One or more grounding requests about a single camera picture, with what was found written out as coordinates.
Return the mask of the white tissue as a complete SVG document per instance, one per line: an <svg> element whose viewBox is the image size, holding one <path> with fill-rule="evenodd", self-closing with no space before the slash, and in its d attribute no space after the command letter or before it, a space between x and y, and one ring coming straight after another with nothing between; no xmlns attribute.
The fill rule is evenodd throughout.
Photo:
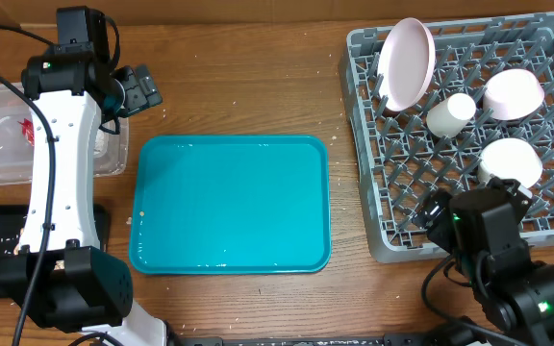
<svg viewBox="0 0 554 346"><path fill-rule="evenodd" d="M94 142L93 155L96 158L100 158L106 154L108 150L108 135L98 130L96 133L96 139Z"/></svg>

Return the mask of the white saucer bowl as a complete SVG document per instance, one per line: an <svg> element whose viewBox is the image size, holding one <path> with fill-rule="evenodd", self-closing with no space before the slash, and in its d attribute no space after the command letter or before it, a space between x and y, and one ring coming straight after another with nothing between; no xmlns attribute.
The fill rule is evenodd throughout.
<svg viewBox="0 0 554 346"><path fill-rule="evenodd" d="M535 149L519 138L502 138L486 146L479 155L477 178L486 185L491 178L514 179L529 188L541 178L542 163Z"/></svg>

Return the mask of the white upside-down cup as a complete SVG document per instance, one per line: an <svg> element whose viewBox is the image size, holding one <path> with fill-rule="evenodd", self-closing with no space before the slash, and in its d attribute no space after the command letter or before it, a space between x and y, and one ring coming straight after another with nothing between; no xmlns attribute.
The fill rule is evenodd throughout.
<svg viewBox="0 0 554 346"><path fill-rule="evenodd" d="M455 93L428 111L426 124L432 135L455 137L476 112L474 100L465 93Z"/></svg>

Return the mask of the red snack wrapper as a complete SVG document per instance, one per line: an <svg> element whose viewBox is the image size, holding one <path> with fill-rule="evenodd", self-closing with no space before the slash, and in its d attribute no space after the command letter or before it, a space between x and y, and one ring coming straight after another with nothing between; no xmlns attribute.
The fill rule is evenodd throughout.
<svg viewBox="0 0 554 346"><path fill-rule="evenodd" d="M33 122L27 118L24 118L22 121L19 121L18 124L21 126L21 133L23 137L32 145L35 145L34 137L34 126Z"/></svg>

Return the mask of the small white plate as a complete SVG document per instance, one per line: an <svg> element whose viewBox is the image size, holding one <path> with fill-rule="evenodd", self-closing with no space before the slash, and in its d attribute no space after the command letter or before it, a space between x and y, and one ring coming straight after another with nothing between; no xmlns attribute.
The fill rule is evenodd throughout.
<svg viewBox="0 0 554 346"><path fill-rule="evenodd" d="M538 109L544 91L537 77L526 69L509 69L492 76L485 84L483 110L496 120L510 121Z"/></svg>

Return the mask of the large white plate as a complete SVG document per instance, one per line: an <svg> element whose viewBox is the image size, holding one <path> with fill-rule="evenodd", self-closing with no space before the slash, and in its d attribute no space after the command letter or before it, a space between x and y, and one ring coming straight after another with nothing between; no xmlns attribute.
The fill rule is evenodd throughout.
<svg viewBox="0 0 554 346"><path fill-rule="evenodd" d="M415 105L431 83L436 64L435 42L429 29L408 17L389 32L379 55L377 75L383 80L381 97L386 107L398 112Z"/></svg>

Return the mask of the rice and peanuts food waste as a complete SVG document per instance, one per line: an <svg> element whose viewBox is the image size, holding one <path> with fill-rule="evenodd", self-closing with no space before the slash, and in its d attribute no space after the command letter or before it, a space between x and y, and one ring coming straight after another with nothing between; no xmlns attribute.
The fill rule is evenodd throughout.
<svg viewBox="0 0 554 346"><path fill-rule="evenodd" d="M5 250L4 251L4 254L6 256L17 256L19 254L19 251L20 251L20 245L19 245L19 242L18 240L20 239L20 237L23 235L24 233L24 229L21 228L19 230L19 233L18 235L14 238L16 240L16 244L14 245L13 249L12 250ZM64 270L64 261L61 259L61 260L57 260L56 263L55 263L55 266L54 266L54 269L55 270Z"/></svg>

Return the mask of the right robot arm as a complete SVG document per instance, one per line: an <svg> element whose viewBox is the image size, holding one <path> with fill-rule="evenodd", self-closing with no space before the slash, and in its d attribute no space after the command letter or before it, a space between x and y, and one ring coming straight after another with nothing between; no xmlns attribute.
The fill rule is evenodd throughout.
<svg viewBox="0 0 554 346"><path fill-rule="evenodd" d="M520 235L532 192L514 179L492 178L483 188L453 195L440 188L425 197L414 224L447 254L424 279L424 305L444 324L425 345L554 345L554 264L534 261ZM464 276L491 329L437 308L426 294L439 273Z"/></svg>

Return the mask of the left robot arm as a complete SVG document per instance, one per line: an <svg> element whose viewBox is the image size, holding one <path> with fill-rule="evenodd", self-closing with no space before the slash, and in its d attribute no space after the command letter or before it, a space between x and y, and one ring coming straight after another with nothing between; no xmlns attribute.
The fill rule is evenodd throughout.
<svg viewBox="0 0 554 346"><path fill-rule="evenodd" d="M128 265L107 254L93 211L99 133L155 107L162 96L145 66L120 66L115 24L88 7L59 9L58 40L23 70L32 111L31 198L18 252L1 260L0 286L42 328L112 345L173 345L162 319L135 300Z"/></svg>

